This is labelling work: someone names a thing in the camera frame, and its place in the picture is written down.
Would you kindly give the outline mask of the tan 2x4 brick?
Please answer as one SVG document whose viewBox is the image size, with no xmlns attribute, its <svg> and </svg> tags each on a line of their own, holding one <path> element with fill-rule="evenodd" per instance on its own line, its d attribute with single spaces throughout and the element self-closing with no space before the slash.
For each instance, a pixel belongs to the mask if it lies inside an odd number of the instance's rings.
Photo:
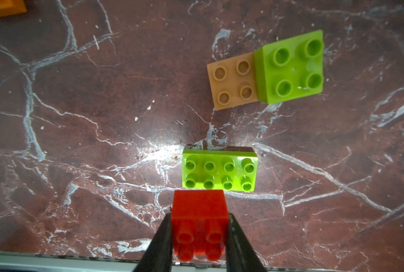
<svg viewBox="0 0 404 272">
<path fill-rule="evenodd" d="M 215 110 L 258 101 L 252 53 L 210 63 L 207 72 Z"/>
</svg>

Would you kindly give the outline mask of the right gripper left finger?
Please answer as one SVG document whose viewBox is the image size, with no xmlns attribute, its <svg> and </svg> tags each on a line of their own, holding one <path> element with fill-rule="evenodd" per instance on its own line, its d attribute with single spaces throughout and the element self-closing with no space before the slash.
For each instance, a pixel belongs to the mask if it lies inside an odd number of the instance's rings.
<svg viewBox="0 0 404 272">
<path fill-rule="evenodd" d="M 171 214 L 165 215 L 134 272 L 171 272 L 173 239 Z"/>
</svg>

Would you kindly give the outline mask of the green 2x4 brick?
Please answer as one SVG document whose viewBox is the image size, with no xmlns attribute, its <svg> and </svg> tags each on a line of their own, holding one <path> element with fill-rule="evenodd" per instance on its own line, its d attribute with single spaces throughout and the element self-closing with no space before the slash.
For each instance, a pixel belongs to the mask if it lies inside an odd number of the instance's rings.
<svg viewBox="0 0 404 272">
<path fill-rule="evenodd" d="M 259 159 L 254 152 L 196 150 L 182 153 L 182 186 L 253 192 Z"/>
</svg>

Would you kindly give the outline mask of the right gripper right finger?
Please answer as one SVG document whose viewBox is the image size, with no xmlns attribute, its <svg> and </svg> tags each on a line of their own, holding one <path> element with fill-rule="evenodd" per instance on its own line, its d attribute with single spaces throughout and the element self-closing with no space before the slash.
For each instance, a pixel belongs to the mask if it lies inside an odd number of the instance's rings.
<svg viewBox="0 0 404 272">
<path fill-rule="evenodd" d="M 229 213 L 226 239 L 227 272 L 266 272 L 237 219 Z"/>
</svg>

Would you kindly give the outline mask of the green 2x2 brick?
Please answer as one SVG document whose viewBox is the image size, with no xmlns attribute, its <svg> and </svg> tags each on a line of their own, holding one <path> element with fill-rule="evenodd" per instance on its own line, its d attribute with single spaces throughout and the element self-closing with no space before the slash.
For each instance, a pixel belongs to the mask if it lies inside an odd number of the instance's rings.
<svg viewBox="0 0 404 272">
<path fill-rule="evenodd" d="M 291 37 L 254 52 L 257 96 L 276 104 L 323 91 L 323 31 Z"/>
</svg>

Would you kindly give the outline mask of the red 2x2 brick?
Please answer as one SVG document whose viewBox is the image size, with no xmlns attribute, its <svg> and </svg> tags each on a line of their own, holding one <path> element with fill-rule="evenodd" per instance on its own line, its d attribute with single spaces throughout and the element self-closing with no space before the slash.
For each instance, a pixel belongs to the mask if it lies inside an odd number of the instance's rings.
<svg viewBox="0 0 404 272">
<path fill-rule="evenodd" d="M 173 249 L 178 259 L 205 256 L 217 261 L 225 252 L 229 214 L 223 190 L 174 192 L 171 225 Z"/>
</svg>

